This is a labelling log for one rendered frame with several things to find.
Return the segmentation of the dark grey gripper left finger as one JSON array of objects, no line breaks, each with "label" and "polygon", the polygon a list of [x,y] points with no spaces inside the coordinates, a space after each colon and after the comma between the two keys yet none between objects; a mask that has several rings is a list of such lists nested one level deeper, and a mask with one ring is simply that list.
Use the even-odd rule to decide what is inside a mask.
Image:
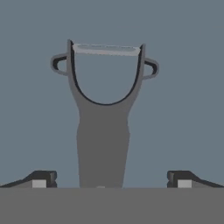
[{"label": "dark grey gripper left finger", "polygon": [[0,185],[0,188],[54,188],[57,186],[56,171],[33,171],[25,178]]}]

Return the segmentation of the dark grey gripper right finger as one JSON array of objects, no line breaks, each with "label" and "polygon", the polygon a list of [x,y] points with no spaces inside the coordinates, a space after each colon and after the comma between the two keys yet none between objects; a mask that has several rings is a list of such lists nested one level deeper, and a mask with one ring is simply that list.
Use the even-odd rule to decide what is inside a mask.
[{"label": "dark grey gripper right finger", "polygon": [[168,188],[224,188],[224,185],[201,179],[191,171],[168,171],[167,179]]}]

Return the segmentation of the grey Y-shaped vegetable peeler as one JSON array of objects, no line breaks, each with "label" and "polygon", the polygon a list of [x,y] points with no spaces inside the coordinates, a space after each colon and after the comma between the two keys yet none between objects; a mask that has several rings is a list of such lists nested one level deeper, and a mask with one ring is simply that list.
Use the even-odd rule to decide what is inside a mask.
[{"label": "grey Y-shaped vegetable peeler", "polygon": [[138,62],[134,84],[120,101],[102,104],[82,92],[76,72],[77,45],[67,41],[66,52],[51,58],[51,68],[68,78],[79,110],[76,134],[79,181],[81,188],[121,188],[130,143],[128,117],[142,81],[158,75],[159,64],[145,56],[145,46],[137,49]]}]

